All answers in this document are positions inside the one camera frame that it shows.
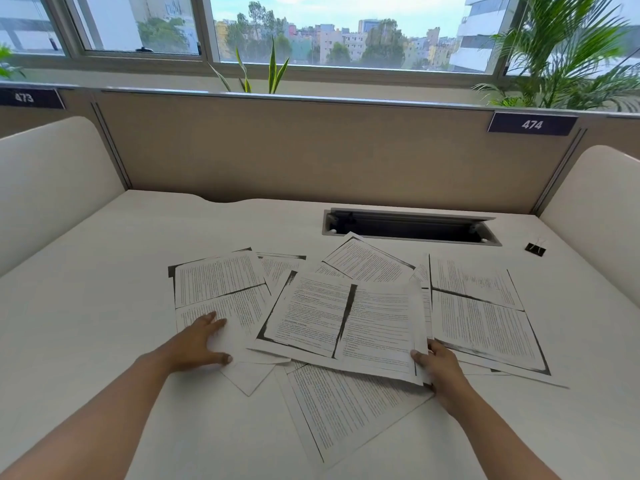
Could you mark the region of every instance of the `hand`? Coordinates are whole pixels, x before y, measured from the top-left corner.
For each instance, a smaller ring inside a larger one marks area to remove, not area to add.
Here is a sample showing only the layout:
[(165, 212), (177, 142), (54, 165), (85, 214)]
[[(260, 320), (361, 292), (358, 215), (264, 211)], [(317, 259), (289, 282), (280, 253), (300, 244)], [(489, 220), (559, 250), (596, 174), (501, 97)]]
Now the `hand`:
[(429, 339), (429, 353), (411, 351), (411, 358), (431, 375), (436, 398), (454, 418), (465, 403), (477, 395), (462, 373), (456, 355), (436, 340)]
[(188, 371), (201, 365), (233, 360), (229, 354), (212, 352), (207, 339), (226, 325), (227, 319), (216, 320), (216, 312), (197, 318), (191, 325), (158, 347), (155, 352), (167, 363), (171, 372)]

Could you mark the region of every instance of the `person's left arm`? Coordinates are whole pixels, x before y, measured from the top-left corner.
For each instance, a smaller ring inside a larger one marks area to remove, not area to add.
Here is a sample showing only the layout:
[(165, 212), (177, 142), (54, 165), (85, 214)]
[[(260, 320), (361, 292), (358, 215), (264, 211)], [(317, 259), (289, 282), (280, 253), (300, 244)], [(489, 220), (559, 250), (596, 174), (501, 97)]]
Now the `person's left arm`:
[(0, 474), (0, 480), (123, 479), (169, 374), (232, 361), (231, 355), (207, 348), (209, 336), (227, 323), (215, 317), (213, 312), (198, 318), (164, 345), (140, 356)]

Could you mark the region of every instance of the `sky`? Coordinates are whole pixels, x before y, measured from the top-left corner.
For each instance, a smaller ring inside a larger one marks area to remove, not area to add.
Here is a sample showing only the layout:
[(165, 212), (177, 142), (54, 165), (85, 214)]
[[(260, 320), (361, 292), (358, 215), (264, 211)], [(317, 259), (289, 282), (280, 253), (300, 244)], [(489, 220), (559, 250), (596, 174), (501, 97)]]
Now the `sky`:
[(469, 10), (465, 0), (211, 0), (213, 18), (235, 20), (240, 12), (248, 17), (250, 1), (298, 28), (332, 23), (356, 32), (359, 20), (393, 18), (407, 37), (424, 37), (434, 27), (440, 27), (441, 37), (455, 37)]

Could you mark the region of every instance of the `white desk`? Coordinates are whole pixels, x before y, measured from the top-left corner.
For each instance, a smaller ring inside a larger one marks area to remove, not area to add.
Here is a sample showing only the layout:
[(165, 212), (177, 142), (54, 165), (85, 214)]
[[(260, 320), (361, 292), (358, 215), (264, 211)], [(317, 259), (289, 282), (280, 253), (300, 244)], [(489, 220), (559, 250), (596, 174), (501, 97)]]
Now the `white desk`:
[[(340, 242), (321, 234), (331, 206), (128, 191), (0, 278), (0, 469), (175, 332), (167, 266), (246, 246), (324, 257)], [(640, 310), (538, 218), (491, 215), (502, 247), (374, 243), (410, 262), (452, 247), (508, 259), (552, 372), (571, 389), (512, 376), (473, 386), (565, 480), (637, 478)], [(523, 250), (539, 237), (543, 258)], [(170, 377), (128, 476), (310, 477), (273, 375), (245, 397), (217, 372)], [(483, 474), (457, 423), (429, 401), (326, 477)]]

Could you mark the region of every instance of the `person's left hand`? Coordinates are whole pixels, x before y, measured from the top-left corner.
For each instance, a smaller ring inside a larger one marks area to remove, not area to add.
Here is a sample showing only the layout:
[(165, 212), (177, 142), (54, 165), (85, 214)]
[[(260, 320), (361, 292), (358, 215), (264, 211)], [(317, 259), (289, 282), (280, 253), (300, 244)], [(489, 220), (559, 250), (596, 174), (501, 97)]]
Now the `person's left hand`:
[(207, 348), (207, 339), (226, 323), (226, 318), (216, 320), (216, 312), (203, 315), (158, 347), (156, 353), (166, 361), (171, 372), (188, 371), (210, 363), (226, 365), (233, 360), (231, 355)]

